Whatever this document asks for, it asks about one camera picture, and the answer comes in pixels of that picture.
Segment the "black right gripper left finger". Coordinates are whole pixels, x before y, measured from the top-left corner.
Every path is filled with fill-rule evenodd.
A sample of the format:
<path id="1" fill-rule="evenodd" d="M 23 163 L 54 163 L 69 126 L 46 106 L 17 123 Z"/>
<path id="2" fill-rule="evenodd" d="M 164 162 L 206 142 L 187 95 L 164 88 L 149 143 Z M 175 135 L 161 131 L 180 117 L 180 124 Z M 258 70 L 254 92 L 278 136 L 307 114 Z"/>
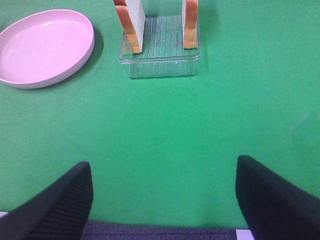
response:
<path id="1" fill-rule="evenodd" d="M 78 240 L 94 199 L 90 163 L 73 166 L 0 219 L 2 240 Z"/>

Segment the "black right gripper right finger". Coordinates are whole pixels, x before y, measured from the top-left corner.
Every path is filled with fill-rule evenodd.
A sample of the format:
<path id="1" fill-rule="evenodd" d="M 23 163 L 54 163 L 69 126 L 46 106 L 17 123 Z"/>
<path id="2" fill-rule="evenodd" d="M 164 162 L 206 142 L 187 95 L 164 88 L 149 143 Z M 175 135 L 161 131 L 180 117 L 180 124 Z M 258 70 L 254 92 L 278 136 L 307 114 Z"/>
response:
<path id="1" fill-rule="evenodd" d="M 254 239 L 320 238 L 320 199 L 249 155 L 237 159 L 235 195 Z"/>

